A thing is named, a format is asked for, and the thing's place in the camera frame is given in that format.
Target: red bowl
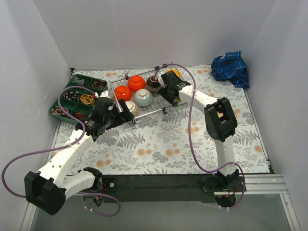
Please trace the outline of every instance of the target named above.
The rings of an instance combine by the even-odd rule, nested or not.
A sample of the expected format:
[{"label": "red bowl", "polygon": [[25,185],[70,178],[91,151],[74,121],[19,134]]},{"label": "red bowl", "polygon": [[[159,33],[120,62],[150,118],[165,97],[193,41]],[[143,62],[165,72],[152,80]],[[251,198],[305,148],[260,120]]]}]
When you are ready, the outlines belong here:
[{"label": "red bowl", "polygon": [[123,86],[123,85],[118,86],[115,89],[115,95],[116,95],[117,100],[123,99],[124,101],[130,100],[132,97],[131,90],[127,86]]},{"label": "red bowl", "polygon": [[145,88],[145,81],[141,76],[132,76],[129,78],[127,86],[131,91],[136,92]]}]

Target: floral mat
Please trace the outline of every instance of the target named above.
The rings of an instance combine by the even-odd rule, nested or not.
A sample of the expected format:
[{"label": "floral mat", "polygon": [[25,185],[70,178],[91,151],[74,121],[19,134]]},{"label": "floral mat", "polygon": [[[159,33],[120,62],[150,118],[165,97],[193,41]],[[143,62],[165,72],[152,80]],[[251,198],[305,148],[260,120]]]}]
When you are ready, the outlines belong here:
[{"label": "floral mat", "polygon": [[[198,90],[212,97],[226,97],[230,100],[238,120],[234,135],[235,161],[245,173],[269,172],[244,90],[235,88],[228,81],[215,81],[209,66],[188,69],[195,76]],[[130,70],[129,75],[145,71],[147,70]],[[192,83],[184,70],[179,71],[185,80]],[[124,77],[124,72],[78,71],[76,74],[109,81]],[[141,117],[136,125],[129,122],[106,131],[81,155],[70,174],[76,174],[79,169],[87,166],[97,168],[103,174],[202,173],[195,164],[189,147],[188,111],[189,105],[181,104],[168,110],[166,115],[156,112]],[[73,129],[73,125],[62,122],[56,147],[64,145]],[[192,141],[200,164],[206,169],[215,169],[215,143],[206,131],[204,115],[195,108],[192,113]]]}]

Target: wire basket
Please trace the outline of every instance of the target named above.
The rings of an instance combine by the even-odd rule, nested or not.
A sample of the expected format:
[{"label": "wire basket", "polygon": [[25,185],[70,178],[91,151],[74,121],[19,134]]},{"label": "wire basket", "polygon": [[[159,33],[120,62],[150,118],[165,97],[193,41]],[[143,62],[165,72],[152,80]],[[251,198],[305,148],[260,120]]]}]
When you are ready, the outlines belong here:
[{"label": "wire basket", "polygon": [[[147,72],[143,72],[143,73],[140,73],[140,74],[136,74],[136,75],[133,75],[133,76],[141,76],[144,81],[146,82],[147,79],[153,75],[155,75],[155,72],[156,70],[158,69],[159,67],[157,66],[154,70],[151,70],[151,71],[147,71]],[[178,69],[176,68],[176,66],[174,65],[170,65],[166,68],[162,68],[163,71],[167,71],[169,69],[174,69],[174,70],[177,70]],[[115,94],[115,89],[120,86],[120,85],[125,85],[127,86],[127,83],[128,83],[128,80],[129,78],[131,78],[132,76],[126,76],[124,78],[121,78],[121,79],[118,79],[118,80],[114,80],[114,81],[109,81],[109,84],[110,84],[110,87],[111,87],[111,90],[114,94],[114,97],[115,97],[115,101],[116,101],[116,104],[119,108],[119,110],[122,112],[123,109],[122,107],[120,106],[119,104],[119,101],[118,99],[116,98],[116,94]],[[169,107],[174,107],[174,106],[177,106],[179,103],[178,102],[174,102],[173,104],[170,104],[167,100],[165,100],[161,95],[159,95],[157,92],[152,92],[152,97],[153,97],[153,101],[152,103],[149,105],[149,106],[145,106],[145,107],[141,107],[139,106],[140,108],[140,112],[138,114],[138,116],[136,116],[134,119],[133,119],[133,123],[136,123],[136,120],[143,117],[143,116],[147,116],[149,114],[152,114],[152,113],[155,113],[155,112],[159,112],[159,111],[162,111],[164,114],[166,114],[166,109],[169,108]],[[134,92],[132,93],[132,97],[130,99],[130,101],[134,101]]]}]

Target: green organizer tray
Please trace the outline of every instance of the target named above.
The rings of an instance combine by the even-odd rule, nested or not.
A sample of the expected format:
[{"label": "green organizer tray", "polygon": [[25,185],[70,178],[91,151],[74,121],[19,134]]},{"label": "green organizer tray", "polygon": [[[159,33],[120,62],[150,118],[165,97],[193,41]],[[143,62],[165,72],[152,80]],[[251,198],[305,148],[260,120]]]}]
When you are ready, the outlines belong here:
[{"label": "green organizer tray", "polygon": [[[83,81],[83,85],[74,83],[75,78],[83,79],[83,80],[84,80],[84,81]],[[102,79],[98,79],[98,78],[93,78],[93,77],[89,77],[89,76],[84,76],[84,75],[76,74],[76,75],[74,75],[74,76],[71,77],[70,81],[68,82],[68,84],[66,85],[65,88],[70,87],[70,86],[83,86],[83,87],[85,87],[85,88],[87,88],[87,89],[89,89],[89,90],[92,90],[92,91],[94,91],[94,92],[97,92],[97,93],[100,95],[103,91],[105,91],[105,90],[108,89],[108,86],[107,86],[107,81],[102,80],[102,81],[106,82],[106,87],[105,87],[103,90],[98,90],[98,89],[92,88],[93,82],[95,82],[95,81],[97,81],[97,80],[102,80]],[[68,91],[78,91],[79,94],[80,94],[80,96],[83,95],[83,94],[89,94],[89,95],[91,95],[90,92],[88,92],[88,91],[86,91],[86,90],[83,90],[83,89],[79,89],[79,88],[72,88],[72,89],[70,89],[70,90],[68,90]],[[69,110],[69,113],[70,113],[71,115],[74,115],[74,114],[77,113],[77,112],[84,114],[84,113],[90,111],[90,110],[93,108],[93,106],[85,105],[84,103],[82,103],[82,102],[80,101],[80,99],[79,99],[78,101],[68,100],[68,99],[66,99],[66,98],[63,97],[63,94],[61,95],[60,103],[61,103],[61,106],[62,106],[62,107],[65,107],[66,109]],[[51,110],[52,110],[55,106],[57,106],[57,105],[58,105],[58,100],[56,100],[56,101],[54,102],[54,104],[51,106],[51,108],[49,109],[49,113],[50,113],[53,117],[57,118],[57,119],[60,120],[60,121],[63,121],[63,122],[69,123],[69,124],[74,124],[74,125],[76,125],[77,122],[74,121],[74,120],[72,120],[71,118],[63,117],[63,116],[59,116],[59,115],[55,115],[55,114],[51,113]]]}]

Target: bowl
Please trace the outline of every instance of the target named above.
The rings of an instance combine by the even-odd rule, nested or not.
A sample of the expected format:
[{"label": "bowl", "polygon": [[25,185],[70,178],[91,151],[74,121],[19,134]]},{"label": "bowl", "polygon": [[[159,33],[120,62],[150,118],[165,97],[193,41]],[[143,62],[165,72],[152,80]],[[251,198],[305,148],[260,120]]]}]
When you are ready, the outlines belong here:
[{"label": "bowl", "polygon": [[134,95],[136,105],[140,107],[148,106],[152,103],[152,94],[147,89],[140,89]]},{"label": "bowl", "polygon": [[162,88],[162,85],[160,85],[160,83],[154,79],[154,76],[151,76],[146,81],[145,87],[150,92],[158,92]]},{"label": "bowl", "polygon": [[145,87],[145,81],[141,76],[132,76],[129,78],[127,86],[133,92],[136,92]]},{"label": "bowl", "polygon": [[177,70],[169,69],[169,70],[166,71],[166,73],[169,72],[169,71],[173,71],[177,75],[177,77],[181,78],[181,75],[180,75],[180,73]]},{"label": "bowl", "polygon": [[129,111],[133,114],[134,117],[139,115],[140,108],[132,101],[126,101],[126,106],[129,109]]},{"label": "bowl", "polygon": [[131,90],[127,86],[124,86],[124,85],[118,86],[115,89],[115,95],[116,95],[117,100],[123,99],[124,101],[130,100],[132,97]]}]

